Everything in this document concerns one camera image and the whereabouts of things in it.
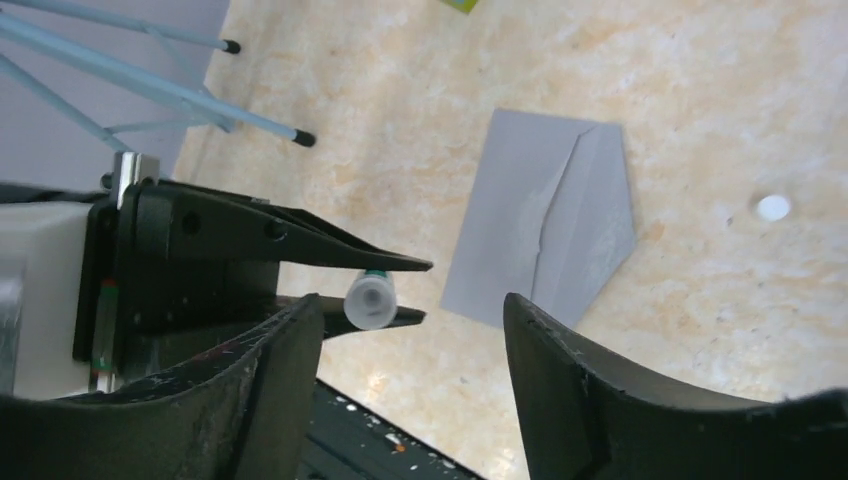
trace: beige floor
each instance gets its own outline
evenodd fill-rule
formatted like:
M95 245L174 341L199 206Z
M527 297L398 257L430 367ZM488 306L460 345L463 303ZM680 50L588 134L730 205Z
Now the beige floor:
M580 325L648 367L777 400L848 384L848 3L233 0L208 85L317 132L194 129L178 176L432 259L425 325L328 343L320 375L491 479L527 478L503 334L438 301L496 107L621 122L640 245ZM794 209L766 224L758 195ZM283 267L281 291L351 272Z

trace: gray envelope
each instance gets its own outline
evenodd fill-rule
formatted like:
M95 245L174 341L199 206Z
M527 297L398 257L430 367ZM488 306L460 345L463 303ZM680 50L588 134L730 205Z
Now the gray envelope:
M496 110L441 307L501 326L517 292L573 327L634 246L618 126Z

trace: yellow object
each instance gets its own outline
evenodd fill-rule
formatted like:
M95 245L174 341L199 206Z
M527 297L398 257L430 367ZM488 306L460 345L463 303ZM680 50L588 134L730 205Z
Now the yellow object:
M463 13L471 12L471 9L477 4L477 0L442 0L442 2Z

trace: white bottle cap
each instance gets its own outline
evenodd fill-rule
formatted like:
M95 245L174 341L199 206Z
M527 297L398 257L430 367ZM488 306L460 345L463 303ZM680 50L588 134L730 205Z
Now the white bottle cap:
M344 301L345 315L360 330L377 330L392 323L397 297L391 280L379 275L359 277Z
M757 215L767 222L776 222L792 209L789 199L782 195L769 195L757 202Z

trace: metal stand leg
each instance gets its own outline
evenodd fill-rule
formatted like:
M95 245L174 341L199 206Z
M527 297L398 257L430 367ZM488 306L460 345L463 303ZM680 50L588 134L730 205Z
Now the metal stand leg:
M36 2L36 0L13 1L22 4ZM45 2L45 0L37 0L36 3L41 2ZM54 6L56 2L46 3ZM166 36L166 32L158 30L158 27L152 31L161 34L162 37ZM74 68L96 75L107 82L135 92L154 102L175 109L187 109L193 113L193 120L198 117L205 118L225 131L230 131L232 122L239 120L286 137L298 145L311 147L315 144L315 136L309 132L273 122L229 105L207 95L205 91L195 91L170 82L146 70L83 47L3 12L0 12L0 37L8 38ZM120 129L120 127L113 127L112 131Z
M196 45L205 45L207 47L217 48L227 53L237 54L241 51L241 46L233 40L220 40L217 38L204 37L192 32L180 30L178 28L169 27L167 25L156 25L136 20L134 18L116 15L111 12L97 10L94 8L83 7L73 3L59 2L53 0L0 0L22 7L34 8L45 12L56 13L66 17L79 18L88 20L89 22L100 23L112 27L123 28L125 30L134 30L136 32L148 33L149 28L153 28L162 34L165 38L180 40L183 42L194 43Z
M53 90L39 82L35 77L26 72L26 70L17 66L3 54L0 54L0 72L9 74L13 79L17 80L21 85L28 88L32 93L36 94L45 102L49 103L60 113L73 120L77 125L88 133L94 135L106 145L109 145L116 151L131 150L124 142L115 138L112 133L101 127L86 114L77 110L76 107L66 102Z

